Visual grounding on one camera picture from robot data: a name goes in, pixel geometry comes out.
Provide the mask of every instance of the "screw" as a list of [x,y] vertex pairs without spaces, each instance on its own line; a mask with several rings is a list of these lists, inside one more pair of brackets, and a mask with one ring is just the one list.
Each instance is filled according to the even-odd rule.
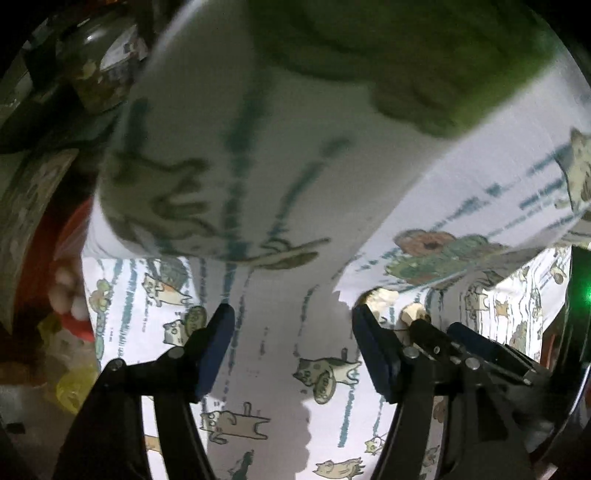
[[116,372],[122,366],[123,366],[123,360],[121,358],[116,358],[115,360],[113,360],[111,362],[111,364],[109,365],[109,368],[111,369],[112,372]]
[[470,370],[478,370],[480,368],[480,362],[478,361],[477,358],[474,358],[473,356],[466,358],[466,366],[470,369]]
[[174,359],[181,358],[183,355],[184,355],[184,348],[180,347],[180,346],[173,347],[168,351],[169,358],[174,358]]
[[405,347],[402,352],[406,358],[410,358],[411,360],[414,360],[419,356],[418,350],[413,346]]

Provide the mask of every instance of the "cartoon cat print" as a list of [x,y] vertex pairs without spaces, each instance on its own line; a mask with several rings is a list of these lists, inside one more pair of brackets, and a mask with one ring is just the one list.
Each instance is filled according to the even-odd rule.
[[[165,233],[172,240],[195,235],[207,238],[216,233],[202,217],[209,210],[209,203],[195,199],[196,192],[201,190],[198,177],[209,169],[206,160],[191,158],[165,166],[140,154],[114,152],[106,165],[110,181],[103,184],[102,206],[118,237],[142,244],[134,227],[141,227],[156,238]],[[150,188],[138,189],[137,184]],[[126,201],[130,194],[134,196],[133,202]]]
[[509,300],[505,300],[503,303],[495,300],[495,316],[509,318]]
[[464,302],[466,304],[466,310],[472,320],[476,320],[478,312],[489,310],[488,295],[483,293],[481,287],[468,290],[464,297]]
[[436,447],[432,447],[427,449],[425,452],[425,457],[423,458],[423,468],[428,468],[430,466],[435,465],[437,462],[437,452],[439,451],[439,445]]
[[566,273],[558,266],[558,261],[555,260],[552,266],[550,267],[550,275],[558,285],[562,285],[564,283],[564,279],[566,278]]
[[447,415],[447,400],[445,397],[439,397],[440,401],[435,403],[433,407],[433,420],[437,420],[439,423],[445,421]]
[[531,316],[532,319],[535,321],[538,318],[541,318],[543,316],[543,311],[542,311],[542,295],[540,294],[540,289],[537,287],[537,285],[534,283],[531,286],[531,300],[533,302],[533,306],[531,309]]
[[188,309],[182,320],[175,320],[162,325],[164,328],[164,343],[168,345],[184,346],[195,330],[205,328],[207,312],[201,305]]
[[144,275],[142,287],[146,291],[148,298],[154,300],[157,307],[161,307],[162,303],[170,305],[188,305],[191,300],[190,295],[185,295],[170,285],[166,285],[160,280],[156,280],[149,274]]
[[312,473],[323,476],[324,478],[330,478],[331,480],[340,480],[342,478],[351,480],[354,476],[363,473],[361,457],[345,460],[341,463],[334,463],[332,460],[327,460],[323,463],[317,463],[316,466],[317,469],[313,470]]
[[384,444],[386,440],[384,437],[374,437],[371,440],[365,442],[365,453],[371,453],[372,455],[377,455],[379,452],[382,451],[384,448]]
[[[147,260],[149,270],[155,273],[155,266],[152,259]],[[181,290],[189,279],[187,267],[181,259],[176,257],[162,257],[160,259],[160,272],[158,277],[162,283],[169,285],[175,290]]]
[[515,270],[509,278],[516,278],[520,282],[525,283],[527,281],[527,275],[530,273],[530,266],[526,265],[524,267],[518,268]]
[[244,413],[232,413],[227,410],[217,410],[201,414],[201,430],[210,432],[209,440],[219,445],[225,445],[228,436],[245,437],[252,440],[267,440],[267,435],[258,432],[261,423],[268,423],[271,419],[251,415],[252,406],[244,402]]
[[582,134],[573,128],[570,131],[570,145],[566,153],[556,157],[569,193],[569,199],[556,202],[556,208],[570,204],[573,213],[577,214],[591,200],[591,135]]
[[293,377],[306,387],[313,387],[316,403],[323,405],[330,401],[335,394],[336,384],[356,385],[359,380],[351,378],[351,373],[361,365],[361,362],[348,362],[335,357],[308,360],[300,358]]

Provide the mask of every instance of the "cat print fabric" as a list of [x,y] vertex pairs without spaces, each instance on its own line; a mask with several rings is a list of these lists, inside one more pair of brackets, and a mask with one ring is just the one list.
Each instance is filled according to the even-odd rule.
[[337,383],[344,385],[356,385],[359,380],[352,377],[361,362],[349,363],[346,361],[347,349],[343,349],[343,358],[320,358],[318,360],[306,360],[300,358],[294,378],[302,382],[306,387],[312,387],[316,403],[323,405],[334,395]]
[[[458,85],[480,86],[470,69],[435,81],[382,59],[357,78],[369,71],[354,52],[373,51],[372,34],[385,32],[366,25],[373,3],[307,5],[330,39],[318,49],[289,15],[276,25],[293,27],[294,44],[260,38],[246,8],[274,17],[269,2],[189,5],[106,153],[83,252],[86,285],[110,285],[104,318],[90,310],[100,364],[153,360],[231,304],[236,327],[215,386],[191,406],[222,480],[369,479],[396,406],[373,388],[351,309],[367,303],[406,345],[416,319],[441,330],[462,322],[537,359],[564,304],[568,245],[591,241],[579,222],[591,88],[564,46],[537,20],[528,34],[550,51],[526,41],[511,50],[524,30],[505,30],[503,51],[532,70],[504,69],[519,78],[495,105],[480,102],[486,89],[458,96]],[[323,22],[331,11],[365,34]],[[334,55],[339,43],[353,46]],[[423,480],[437,470],[446,408],[434,399]],[[142,413],[157,437],[149,398]],[[148,458],[164,480],[161,455]]]
[[[154,260],[83,261],[86,281],[98,288],[89,300],[92,305],[101,304],[109,315],[104,322],[103,310],[93,309],[93,324],[104,339],[102,366],[116,356],[127,361],[154,359],[174,345],[184,345],[191,333],[207,325],[209,312],[226,294],[226,276],[219,270],[224,264],[177,260],[187,277],[176,287],[191,298],[191,306],[156,305],[141,281],[158,263]],[[551,248],[506,278],[477,271],[432,288],[395,294],[379,288],[358,300],[370,304],[381,325],[394,330],[406,344],[408,326],[418,318],[441,329],[461,321],[539,359],[542,333],[564,303],[569,271],[570,248]],[[238,269],[235,275],[243,285],[229,297],[237,306],[237,341],[230,345],[214,391],[191,407],[215,472],[229,479],[243,471],[264,475],[271,465],[278,472],[295,469],[302,476],[363,478],[383,451],[395,406],[374,391],[350,326],[342,326],[349,311],[346,304],[334,297],[334,287],[304,289],[300,304],[292,311],[284,307],[289,327],[273,321],[260,323],[257,319],[276,304],[272,300],[247,303],[245,292],[253,273]],[[282,289],[275,288],[271,298],[281,297]],[[345,316],[333,313],[327,330],[322,319],[327,320],[327,311],[339,309]],[[157,476],[164,464],[158,453],[153,403],[145,398],[142,407],[152,473],[164,479]],[[434,478],[437,469],[446,415],[446,398],[436,397],[420,473],[426,480]],[[287,468],[273,463],[289,449],[294,461]],[[252,455],[244,459],[245,451]],[[348,454],[345,459],[339,457],[343,453]]]

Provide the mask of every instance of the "red object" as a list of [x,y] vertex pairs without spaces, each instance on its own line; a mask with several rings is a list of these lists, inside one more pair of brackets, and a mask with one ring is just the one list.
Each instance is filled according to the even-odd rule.
[[61,326],[68,330],[72,335],[81,338],[85,342],[94,342],[95,333],[92,330],[90,320],[76,320],[72,314],[64,313],[59,315]]
[[52,279],[50,265],[59,236],[60,222],[52,215],[44,215],[27,249],[14,299],[14,313],[18,315],[35,307],[50,312],[47,287]]
[[[64,228],[61,230],[60,235],[57,238],[56,253],[64,248],[65,255],[69,258],[80,254],[82,247],[84,246],[86,235],[78,235],[78,237],[73,242],[70,242],[70,244],[67,246],[66,244],[70,240],[71,235],[73,235],[80,228],[84,228],[84,225],[88,223],[91,210],[92,199],[88,199],[76,209],[76,211],[64,225]],[[52,273],[54,273],[56,268],[60,265],[60,260],[61,258],[53,262],[51,266]],[[59,317],[61,320],[61,325],[70,333],[72,333],[72,335],[75,335],[86,342],[95,341],[95,333],[92,330],[92,324],[90,323],[90,320],[76,320],[70,313],[61,314]]]

